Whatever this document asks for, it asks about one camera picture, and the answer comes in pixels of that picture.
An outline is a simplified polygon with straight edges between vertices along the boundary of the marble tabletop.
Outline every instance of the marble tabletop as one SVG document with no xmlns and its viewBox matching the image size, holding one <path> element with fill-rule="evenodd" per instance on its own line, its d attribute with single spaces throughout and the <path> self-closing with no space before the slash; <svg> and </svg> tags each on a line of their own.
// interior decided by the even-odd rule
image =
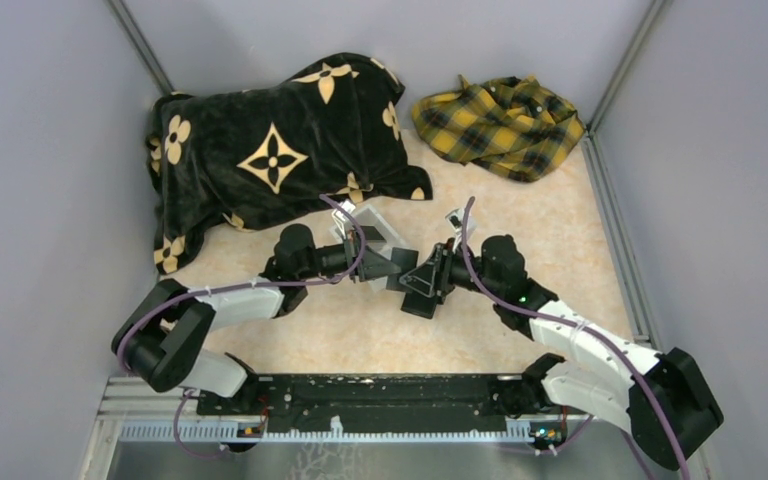
<svg viewBox="0 0 768 480">
<path fill-rule="evenodd" d="M 478 250 L 488 236 L 511 234 L 529 274 L 594 323 L 629 338 L 631 330 L 601 218 L 580 148 L 555 172 L 531 184 L 497 177 L 474 165 L 441 160 L 405 131 L 409 162 L 431 176 L 434 200 L 367 200 L 427 258 L 451 234 L 443 216 L 476 197 Z M 317 245 L 334 243 L 328 212 L 298 220 Z M 272 255 L 284 226 L 239 232 L 208 231 L 196 260 L 171 277 L 190 287 L 246 281 Z M 374 293 L 345 280 L 309 289 L 296 311 L 213 332 L 205 347 L 230 352 L 259 373 L 495 373 L 521 372 L 547 352 L 505 327 L 489 299 L 454 291 L 434 319 L 399 310 L 403 294 Z"/>
</svg>

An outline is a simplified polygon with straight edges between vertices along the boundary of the metal frame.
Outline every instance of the metal frame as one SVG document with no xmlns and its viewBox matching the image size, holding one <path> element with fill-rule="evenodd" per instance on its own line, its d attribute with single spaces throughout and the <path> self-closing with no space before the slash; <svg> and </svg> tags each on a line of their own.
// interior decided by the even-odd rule
<svg viewBox="0 0 768 480">
<path fill-rule="evenodd" d="M 135 52 L 140 57 L 149 75 L 163 94 L 174 89 L 172 82 L 164 72 L 160 61 L 150 44 L 142 34 L 136 20 L 124 0 L 105 0 L 123 28 Z M 583 149 L 590 181 L 599 206 L 599 212 L 605 228 L 609 249 L 617 270 L 620 290 L 631 319 L 631 327 L 638 343 L 649 343 L 652 347 L 660 345 L 657 329 L 652 322 L 651 309 L 647 295 L 640 280 L 636 257 L 625 229 L 616 193 L 610 180 L 610 174 L 602 155 L 598 131 L 608 111 L 620 91 L 630 69 L 641 53 L 642 47 L 651 32 L 663 18 L 672 0 L 652 0 L 629 43 L 611 81 L 606 88 L 593 118 L 588 124 L 588 134 L 583 139 Z M 117 442 L 123 428 L 129 422 L 169 421 L 181 402 L 182 389 L 174 389 L 164 394 L 157 394 L 140 378 L 111 378 L 99 407 L 98 416 L 93 426 L 90 443 L 81 469 L 81 480 L 106 480 L 113 461 Z M 188 400 L 181 414 L 182 425 L 196 425 L 206 417 L 196 414 L 197 401 Z M 570 420 L 583 420 L 585 416 L 571 416 Z M 554 416 L 533 415 L 526 420 L 546 421 Z M 210 417 L 210 421 L 259 422 L 257 417 Z M 693 478 L 720 478 L 712 469 L 709 460 L 710 450 L 702 446 L 696 455 L 688 459 Z"/>
</svg>

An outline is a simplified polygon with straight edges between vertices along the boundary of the black blanket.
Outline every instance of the black blanket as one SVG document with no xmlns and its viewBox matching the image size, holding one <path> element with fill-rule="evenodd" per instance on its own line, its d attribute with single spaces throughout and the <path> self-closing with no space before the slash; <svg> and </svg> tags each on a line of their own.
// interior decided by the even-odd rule
<svg viewBox="0 0 768 480">
<path fill-rule="evenodd" d="M 272 227 L 327 208 L 321 193 L 431 199 L 428 174 L 407 164 L 403 92 L 377 60 L 340 53 L 272 88 L 158 100 L 146 144 L 160 273 L 190 263 L 214 225 Z"/>
</svg>

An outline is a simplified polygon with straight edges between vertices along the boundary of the plaid shirt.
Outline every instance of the plaid shirt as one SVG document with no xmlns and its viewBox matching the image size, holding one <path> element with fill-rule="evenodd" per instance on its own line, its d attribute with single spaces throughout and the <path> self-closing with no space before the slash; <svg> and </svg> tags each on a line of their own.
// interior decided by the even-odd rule
<svg viewBox="0 0 768 480">
<path fill-rule="evenodd" d="M 425 97 L 411 111 L 416 131 L 445 160 L 473 162 L 518 182 L 556 169 L 584 134 L 575 107 L 530 76 L 497 78 Z"/>
</svg>

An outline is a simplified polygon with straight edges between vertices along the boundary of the white wall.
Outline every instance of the white wall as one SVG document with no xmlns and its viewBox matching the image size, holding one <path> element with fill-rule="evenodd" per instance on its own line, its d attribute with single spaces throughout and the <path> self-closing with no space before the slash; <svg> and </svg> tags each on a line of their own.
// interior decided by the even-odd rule
<svg viewBox="0 0 768 480">
<path fill-rule="evenodd" d="M 725 479 L 768 479 L 768 2 L 675 2 L 598 132 L 666 346 L 725 415 Z"/>
<path fill-rule="evenodd" d="M 0 479 L 77 475 L 154 279 L 156 96 L 101 0 L 0 1 Z"/>
<path fill-rule="evenodd" d="M 589 119 L 647 0 L 127 0 L 179 90 L 267 87 L 326 55 L 387 64 L 421 97 L 472 82 L 535 74 Z"/>
</svg>

